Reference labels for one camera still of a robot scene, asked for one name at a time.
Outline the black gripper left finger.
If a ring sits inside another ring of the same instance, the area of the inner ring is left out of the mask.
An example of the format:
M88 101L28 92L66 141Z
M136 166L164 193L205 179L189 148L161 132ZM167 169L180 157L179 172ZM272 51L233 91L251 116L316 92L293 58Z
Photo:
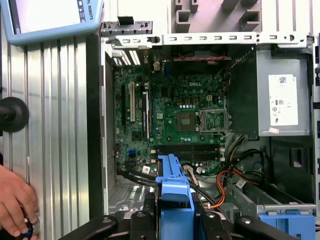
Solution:
M62 240L155 240L156 201L147 196L141 210L117 211L96 217L71 231Z

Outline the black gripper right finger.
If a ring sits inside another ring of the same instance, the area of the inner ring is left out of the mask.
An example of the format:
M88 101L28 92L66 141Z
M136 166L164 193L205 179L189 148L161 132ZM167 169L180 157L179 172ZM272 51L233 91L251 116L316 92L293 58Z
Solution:
M226 228L217 212L206 211L199 217L201 240L294 240L295 237L250 216L237 217Z

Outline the person's right hand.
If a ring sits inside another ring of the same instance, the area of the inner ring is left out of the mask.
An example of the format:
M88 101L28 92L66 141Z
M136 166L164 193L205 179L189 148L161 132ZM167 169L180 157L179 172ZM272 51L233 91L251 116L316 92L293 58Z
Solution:
M25 216L37 221L37 197L21 177L4 166L0 167L0 226L13 237L28 230Z

